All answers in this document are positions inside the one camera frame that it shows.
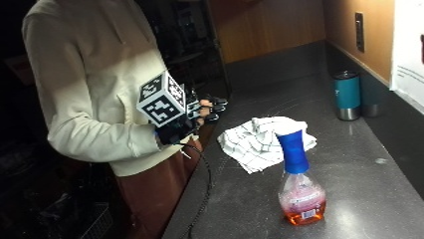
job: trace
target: hoodie sleeve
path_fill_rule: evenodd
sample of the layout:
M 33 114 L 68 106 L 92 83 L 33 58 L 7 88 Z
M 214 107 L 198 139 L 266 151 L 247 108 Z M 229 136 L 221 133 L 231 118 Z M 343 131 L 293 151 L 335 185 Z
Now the hoodie sleeve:
M 84 61 L 67 23 L 49 15 L 29 15 L 23 36 L 53 148 L 96 162 L 158 152 L 152 124 L 109 124 L 93 119 Z

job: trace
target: dish towel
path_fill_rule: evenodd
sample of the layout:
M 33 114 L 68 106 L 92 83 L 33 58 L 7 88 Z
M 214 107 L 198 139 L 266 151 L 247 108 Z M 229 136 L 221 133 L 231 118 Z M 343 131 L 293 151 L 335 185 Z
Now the dish towel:
M 247 173 L 263 171 L 283 161 L 281 145 L 275 136 L 303 131 L 303 147 L 310 150 L 316 146 L 316 138 L 306 133 L 304 121 L 287 117 L 253 118 L 217 138 L 223 152 L 233 157 Z

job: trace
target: travel mug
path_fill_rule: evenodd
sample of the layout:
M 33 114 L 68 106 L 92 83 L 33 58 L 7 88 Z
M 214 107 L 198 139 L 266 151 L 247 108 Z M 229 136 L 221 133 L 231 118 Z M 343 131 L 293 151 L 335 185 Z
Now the travel mug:
M 356 120 L 360 117 L 359 74 L 344 71 L 334 74 L 336 116 L 340 120 Z

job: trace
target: spray bottle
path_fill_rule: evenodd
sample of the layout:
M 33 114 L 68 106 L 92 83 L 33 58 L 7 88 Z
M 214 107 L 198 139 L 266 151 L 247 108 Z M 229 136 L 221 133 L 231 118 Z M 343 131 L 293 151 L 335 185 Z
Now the spray bottle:
M 302 130 L 278 134 L 283 151 L 285 174 L 278 189 L 282 213 L 293 225 L 304 225 L 323 218 L 326 193 L 308 172 Z

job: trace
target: bottle label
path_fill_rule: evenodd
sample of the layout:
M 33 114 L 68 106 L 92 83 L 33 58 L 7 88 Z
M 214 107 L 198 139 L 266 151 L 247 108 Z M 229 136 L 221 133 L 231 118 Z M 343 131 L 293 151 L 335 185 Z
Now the bottle label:
M 314 199 L 315 197 L 319 196 L 319 192 L 315 192 L 307 196 L 303 196 L 303 197 L 299 197 L 299 198 L 291 198 L 290 199 L 290 203 L 299 203 L 299 202 L 303 202 L 303 201 L 308 201 L 311 199 Z
M 302 213 L 302 218 L 308 218 L 316 214 L 324 201 L 322 189 L 308 187 L 285 194 L 279 203 L 285 212 Z

